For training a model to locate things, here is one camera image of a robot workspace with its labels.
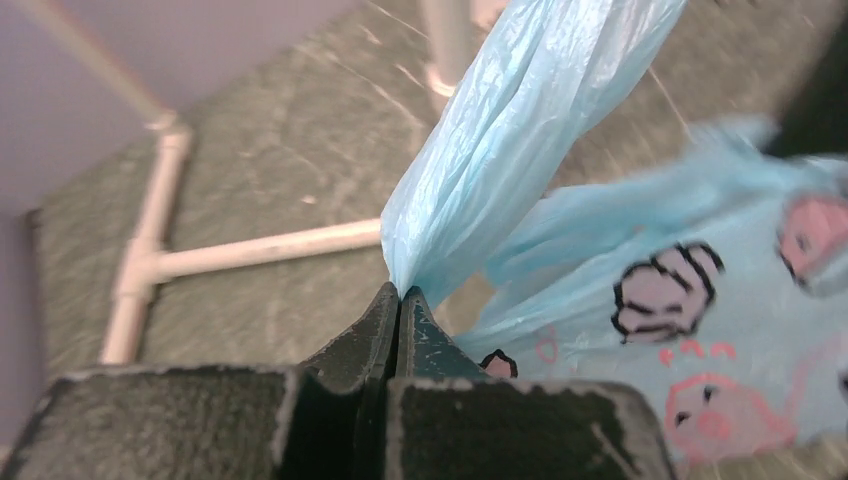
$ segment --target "lavender wall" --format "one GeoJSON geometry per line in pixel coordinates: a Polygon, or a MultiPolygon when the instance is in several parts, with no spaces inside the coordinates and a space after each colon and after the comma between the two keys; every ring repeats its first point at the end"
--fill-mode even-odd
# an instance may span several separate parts
{"type": "Polygon", "coordinates": [[[11,444],[43,387],[35,285],[28,230],[0,214],[0,446],[11,444]]]}
{"type": "MultiPolygon", "coordinates": [[[[169,105],[224,86],[362,0],[63,0],[169,105]]],[[[141,121],[0,0],[0,447],[44,381],[35,262],[20,215],[143,134],[141,121]]]]}

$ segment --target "cartoon print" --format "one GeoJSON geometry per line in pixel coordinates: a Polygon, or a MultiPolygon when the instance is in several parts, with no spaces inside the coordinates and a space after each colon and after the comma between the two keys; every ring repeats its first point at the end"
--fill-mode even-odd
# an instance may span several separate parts
{"type": "Polygon", "coordinates": [[[828,264],[848,247],[848,201],[835,195],[805,195],[787,209],[778,250],[795,282],[811,294],[828,264]]]}
{"type": "Polygon", "coordinates": [[[713,373],[671,387],[665,429],[690,463],[790,445],[797,434],[792,419],[776,413],[758,391],[713,373]]]}
{"type": "Polygon", "coordinates": [[[715,300],[712,278],[724,264],[704,243],[675,245],[625,270],[613,287],[612,324],[622,343],[692,335],[715,300]]]}
{"type": "MultiPolygon", "coordinates": [[[[701,347],[701,344],[695,340],[685,340],[680,342],[680,353],[683,355],[693,354],[698,358],[704,358],[707,356],[707,352],[701,347]]],[[[659,352],[660,363],[665,365],[666,367],[671,367],[671,362],[674,360],[674,351],[670,348],[664,348],[659,352]]],[[[736,348],[729,343],[716,343],[710,347],[709,356],[713,358],[718,358],[721,356],[727,357],[731,360],[736,359],[736,348]]]]}
{"type": "MultiPolygon", "coordinates": [[[[700,345],[696,346],[690,351],[694,350],[696,355],[698,351],[704,352],[700,345]]],[[[803,358],[795,367],[789,395],[781,410],[773,408],[754,388],[720,374],[700,373],[673,385],[665,405],[664,425],[669,443],[685,454],[689,464],[791,445],[798,431],[794,418],[803,401],[807,379],[816,368],[821,368],[822,362],[835,358],[846,347],[848,337],[840,336],[803,358]]],[[[711,356],[736,358],[729,344],[715,344],[709,351],[711,356]]],[[[661,362],[670,364],[672,358],[670,350],[660,353],[661,362]]],[[[840,376],[848,401],[846,381],[848,377],[840,376]]]]}
{"type": "Polygon", "coordinates": [[[518,364],[500,348],[486,355],[486,358],[480,362],[480,368],[493,377],[515,378],[518,376],[518,364]]]}

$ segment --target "plastic bag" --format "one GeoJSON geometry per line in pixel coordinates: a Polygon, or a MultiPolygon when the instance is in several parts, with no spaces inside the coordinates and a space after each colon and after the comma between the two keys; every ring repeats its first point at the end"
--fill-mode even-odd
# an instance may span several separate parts
{"type": "Polygon", "coordinates": [[[510,376],[634,386],[688,462],[844,432],[848,163],[765,158],[769,131],[702,130],[674,165],[540,201],[457,345],[510,376]]]}
{"type": "Polygon", "coordinates": [[[402,293],[440,304],[544,193],[574,141],[644,74],[685,0],[512,0],[382,220],[402,293]]]}

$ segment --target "floor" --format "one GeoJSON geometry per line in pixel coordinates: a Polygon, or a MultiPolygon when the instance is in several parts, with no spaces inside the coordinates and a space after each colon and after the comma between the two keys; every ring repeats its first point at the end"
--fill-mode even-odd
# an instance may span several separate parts
{"type": "MultiPolygon", "coordinates": [[[[568,155],[555,185],[609,181],[673,157],[684,122],[772,111],[839,0],[692,0],[633,94],[568,155]]],[[[377,217],[436,118],[414,0],[373,0],[191,111],[197,131],[169,243],[217,245],[377,217]]],[[[46,199],[39,255],[51,376],[96,361],[113,276],[153,158],[144,139],[46,199]]],[[[378,249],[180,279],[150,314],[146,362],[297,362],[386,280],[378,249]]],[[[437,311],[467,328],[472,279],[437,311]]]]}

